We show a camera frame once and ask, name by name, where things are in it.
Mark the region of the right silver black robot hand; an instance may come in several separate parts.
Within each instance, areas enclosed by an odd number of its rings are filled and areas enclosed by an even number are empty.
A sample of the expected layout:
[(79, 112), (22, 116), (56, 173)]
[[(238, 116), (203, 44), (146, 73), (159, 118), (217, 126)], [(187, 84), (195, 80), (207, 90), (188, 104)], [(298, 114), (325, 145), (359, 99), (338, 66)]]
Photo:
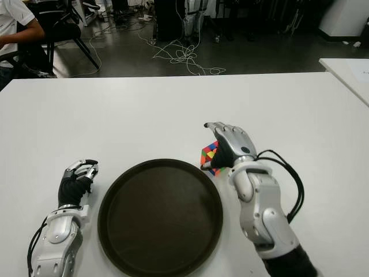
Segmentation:
[(257, 151), (248, 134), (238, 126), (222, 122), (206, 122), (204, 127), (210, 129), (218, 141), (217, 152), (210, 162), (201, 166), (201, 170), (232, 168), (242, 157), (255, 159)]

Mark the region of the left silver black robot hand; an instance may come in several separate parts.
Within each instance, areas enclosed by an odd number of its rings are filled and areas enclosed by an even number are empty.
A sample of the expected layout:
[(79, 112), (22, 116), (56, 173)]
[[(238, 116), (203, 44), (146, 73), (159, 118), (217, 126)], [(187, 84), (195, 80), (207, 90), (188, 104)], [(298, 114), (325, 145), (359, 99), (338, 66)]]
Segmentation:
[(98, 161), (81, 159), (71, 164), (63, 173), (58, 189), (58, 207), (78, 206), (85, 193), (91, 192), (93, 179), (99, 172)]

